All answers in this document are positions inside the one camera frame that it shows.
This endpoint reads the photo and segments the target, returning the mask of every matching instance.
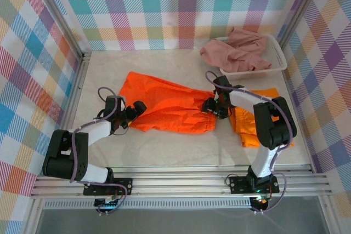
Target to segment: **white laundry basket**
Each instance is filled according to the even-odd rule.
[[[287,68],[286,58],[278,42],[271,34],[263,34],[268,37],[268,43],[261,58],[272,63],[270,69],[260,71],[225,72],[220,68],[220,72],[226,75],[228,80],[262,78],[273,76]],[[216,38],[218,41],[227,42],[229,37]]]

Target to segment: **plastic basket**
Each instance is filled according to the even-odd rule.
[[[260,71],[225,72],[220,68],[220,72],[223,75],[226,75],[229,80],[234,80],[274,76],[278,72],[285,70],[287,68],[286,58],[278,42],[270,34],[263,35],[268,37],[268,43],[264,53],[261,55],[261,58],[272,63],[270,69]],[[227,42],[228,38],[229,37],[221,37],[216,38],[216,40]]]

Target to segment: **pink cloth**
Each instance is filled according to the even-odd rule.
[[[227,43],[212,39],[200,49],[200,55],[207,64],[225,72],[265,70],[271,63],[260,55],[267,41],[268,37],[261,34],[234,28]]]

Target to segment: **white table surface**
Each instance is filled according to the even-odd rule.
[[[205,79],[207,70],[219,70],[204,63],[198,50],[138,50],[93,52],[83,85],[73,127],[91,121],[104,108],[97,90],[101,86],[120,91],[130,71],[153,75],[194,89],[213,90]],[[275,77],[231,82],[248,89],[277,88],[293,112],[282,73]],[[301,131],[297,128],[294,147],[285,150],[277,164],[309,164]],[[242,147],[228,119],[217,120],[216,129],[200,135],[158,130],[129,129],[123,136],[109,136],[89,148],[89,162],[107,167],[145,165],[249,165],[256,148]]]

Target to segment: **purple cable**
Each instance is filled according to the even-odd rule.
[[[234,90],[234,91],[236,91],[236,92],[241,92],[241,93],[247,93],[247,94],[249,94],[249,95],[251,95],[251,96],[254,96],[254,97],[259,98],[259,99],[261,99],[261,100],[263,100],[263,101],[267,101],[267,102],[273,104],[273,106],[274,106],[274,107],[279,111],[279,113],[282,115],[282,117],[283,117],[283,119],[284,119],[284,121],[285,121],[285,123],[286,123],[286,126],[287,126],[288,131],[289,131],[289,141],[288,141],[288,143],[286,144],[286,146],[280,147],[280,148],[277,150],[277,152],[275,153],[275,155],[274,155],[274,157],[272,158],[272,161],[270,162],[270,165],[269,165],[269,170],[272,172],[272,174],[274,174],[274,175],[281,175],[281,176],[283,177],[283,179],[284,179],[284,189],[283,189],[283,192],[282,192],[281,196],[279,197],[278,201],[277,201],[272,207],[270,207],[270,208],[268,208],[268,209],[265,210],[265,212],[268,212],[268,211],[272,210],[273,208],[275,208],[275,207],[280,203],[280,201],[282,200],[283,196],[284,196],[285,193],[286,193],[286,187],[287,187],[287,186],[286,186],[286,184],[287,184],[286,177],[285,177],[285,175],[284,175],[283,173],[274,173],[274,172],[273,172],[273,166],[274,166],[274,163],[275,163],[275,161],[276,161],[276,159],[277,159],[277,157],[278,157],[278,153],[279,153],[280,151],[284,150],[284,149],[289,148],[290,145],[291,145],[291,143],[292,143],[293,132],[292,132],[292,128],[291,128],[291,125],[290,125],[290,123],[289,123],[289,120],[287,119],[287,116],[285,115],[285,113],[283,112],[283,110],[282,110],[275,102],[273,102],[272,100],[270,100],[270,99],[268,99],[268,98],[266,98],[266,97],[263,97],[263,96],[261,96],[261,95],[258,95],[258,94],[256,94],[256,93],[253,93],[253,92],[251,92],[251,91],[248,91],[248,90],[236,89],[236,88],[233,88],[233,87],[226,87],[226,86],[218,85],[218,84],[216,84],[216,83],[214,83],[213,81],[210,80],[210,78],[208,77],[208,74],[209,74],[209,73],[213,74],[216,78],[217,78],[217,75],[216,75],[213,71],[206,71],[206,73],[205,73],[206,79],[207,79],[211,84],[213,84],[214,86],[216,86],[216,87],[218,87],[218,88],[227,89],[227,90]]]
[[[114,97],[117,97],[117,95],[115,94],[115,92],[113,90],[111,90],[110,88],[108,87],[100,87],[98,89],[98,95],[100,97],[100,99],[102,99],[102,101],[105,101],[101,95],[100,95],[100,91],[102,89],[105,89],[105,90],[108,90],[110,91]],[[77,128],[73,133],[72,133],[72,150],[73,150],[73,160],[74,160],[74,165],[73,165],[73,173],[72,173],[72,177],[71,177],[71,180],[70,180],[70,183],[72,183],[75,178],[76,178],[76,174],[77,174],[77,170],[78,170],[78,154],[77,154],[77,148],[76,148],[76,141],[75,141],[75,135],[76,133],[78,133],[80,130],[82,130],[84,127],[87,127],[89,125],[92,125],[94,123],[99,123],[99,122],[102,122],[104,120],[106,120],[107,118],[109,118],[111,115],[114,114],[114,112],[116,111],[117,109],[117,100],[115,102],[115,107],[113,109],[112,112],[110,112],[107,116],[105,116],[104,118],[102,119],[96,119],[92,122],[89,122],[89,123],[86,123],[86,124],[83,124],[82,126],[80,126],[79,128]],[[114,208],[113,210],[111,210],[109,212],[109,214],[115,212],[117,210],[117,208],[119,208],[123,202],[125,201],[126,197],[127,197],[127,188],[123,185],[120,185],[120,184],[111,184],[111,183],[97,183],[97,182],[85,182],[85,181],[77,181],[78,183],[82,183],[82,184],[91,184],[91,185],[96,185],[96,186],[118,186],[118,187],[121,187],[123,190],[124,190],[124,197],[122,199],[122,201],[116,206],[116,208]]]

